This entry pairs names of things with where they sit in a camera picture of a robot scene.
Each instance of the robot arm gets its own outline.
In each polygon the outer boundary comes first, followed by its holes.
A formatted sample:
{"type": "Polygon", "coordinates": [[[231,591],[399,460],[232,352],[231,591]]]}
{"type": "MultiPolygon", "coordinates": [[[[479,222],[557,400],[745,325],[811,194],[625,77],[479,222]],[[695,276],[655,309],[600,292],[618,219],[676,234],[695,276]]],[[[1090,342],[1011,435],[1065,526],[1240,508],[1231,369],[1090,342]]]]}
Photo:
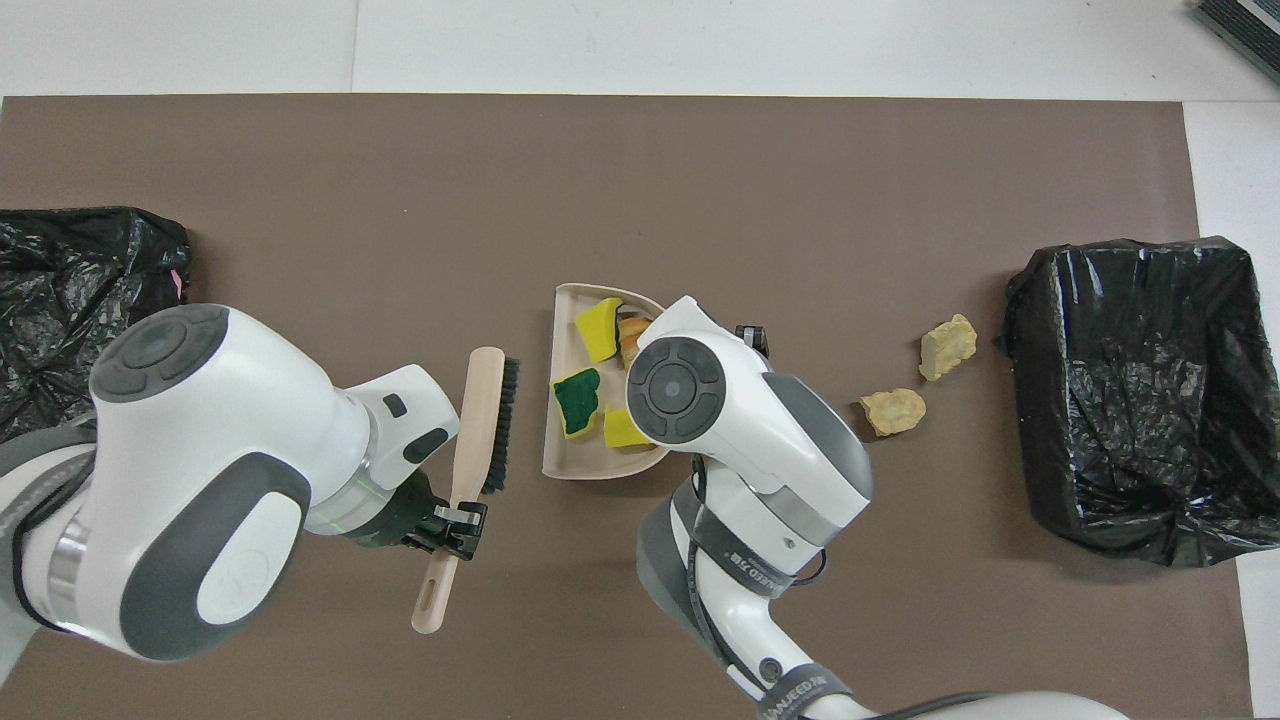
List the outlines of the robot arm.
{"type": "Polygon", "coordinates": [[[774,373],[690,297],[639,345],[627,377],[636,425],[704,459],[641,525],[640,580],[756,701],[760,717],[1123,720],[1061,693],[966,696],[883,716],[855,702],[773,623],[769,603],[870,502],[861,443],[801,380],[774,373]]]}
{"type": "Polygon", "coordinates": [[[90,389],[96,437],[0,447],[10,656],[32,621],[154,661],[210,650],[271,593],[303,528],[445,546],[443,501],[415,470],[458,416],[416,365],[338,389],[248,315],[187,305],[123,333],[90,389]]]}

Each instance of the green scrubbing pad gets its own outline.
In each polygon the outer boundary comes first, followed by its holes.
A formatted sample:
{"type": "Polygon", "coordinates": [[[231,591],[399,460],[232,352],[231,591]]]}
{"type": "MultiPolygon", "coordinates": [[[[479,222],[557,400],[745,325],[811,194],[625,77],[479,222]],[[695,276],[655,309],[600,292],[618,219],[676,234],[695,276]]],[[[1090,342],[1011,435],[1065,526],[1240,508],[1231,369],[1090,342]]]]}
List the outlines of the green scrubbing pad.
{"type": "Polygon", "coordinates": [[[579,370],[552,382],[552,395],[561,410],[561,432],[566,438],[586,434],[595,427],[600,409],[600,372],[595,368],[579,370]]]}

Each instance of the white floor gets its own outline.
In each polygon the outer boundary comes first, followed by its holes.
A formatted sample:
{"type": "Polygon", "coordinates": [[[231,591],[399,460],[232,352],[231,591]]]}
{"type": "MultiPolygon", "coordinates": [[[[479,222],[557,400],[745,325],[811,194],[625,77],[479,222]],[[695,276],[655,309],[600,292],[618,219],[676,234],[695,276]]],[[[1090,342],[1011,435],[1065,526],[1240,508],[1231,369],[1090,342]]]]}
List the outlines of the white floor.
{"type": "MultiPolygon", "coordinates": [[[[0,99],[347,91],[1184,101],[1201,232],[1254,254],[1280,332],[1280,86],[1184,0],[0,4],[0,99]]],[[[1280,553],[1238,566],[1280,716],[1280,553]]]]}

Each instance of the yellow sponge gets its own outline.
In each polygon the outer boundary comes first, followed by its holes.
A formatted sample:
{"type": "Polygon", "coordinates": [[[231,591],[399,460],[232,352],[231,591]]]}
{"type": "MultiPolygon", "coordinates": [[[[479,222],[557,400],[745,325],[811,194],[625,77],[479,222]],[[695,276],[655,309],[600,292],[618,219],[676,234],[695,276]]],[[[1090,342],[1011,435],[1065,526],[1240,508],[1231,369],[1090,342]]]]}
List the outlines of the yellow sponge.
{"type": "Polygon", "coordinates": [[[622,300],[618,297],[605,297],[595,304],[590,310],[573,318],[582,343],[586,345],[586,355],[591,363],[607,360],[618,354],[618,307],[622,300]]]}
{"type": "Polygon", "coordinates": [[[575,438],[591,432],[595,411],[600,409],[600,372],[595,368],[579,370],[558,380],[552,380],[552,396],[561,410],[561,432],[575,438]]]}
{"type": "Polygon", "coordinates": [[[604,413],[604,445],[609,447],[627,447],[630,445],[652,445],[649,438],[640,434],[631,413],[626,407],[608,410],[604,413]]]}

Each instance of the black trash bag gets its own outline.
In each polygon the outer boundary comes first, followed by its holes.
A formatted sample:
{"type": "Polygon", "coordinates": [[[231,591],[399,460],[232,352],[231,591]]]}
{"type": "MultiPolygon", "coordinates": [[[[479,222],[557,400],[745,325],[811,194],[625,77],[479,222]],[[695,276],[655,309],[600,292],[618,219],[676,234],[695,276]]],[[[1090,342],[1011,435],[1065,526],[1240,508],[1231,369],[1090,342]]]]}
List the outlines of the black trash bag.
{"type": "Polygon", "coordinates": [[[1221,237],[1050,247],[1006,295],[1041,525],[1169,566],[1280,546],[1280,391],[1248,252],[1221,237]]]}
{"type": "Polygon", "coordinates": [[[91,411],[93,361],[184,300],[189,261],[187,231],[142,210],[0,210],[0,442],[91,411]]]}

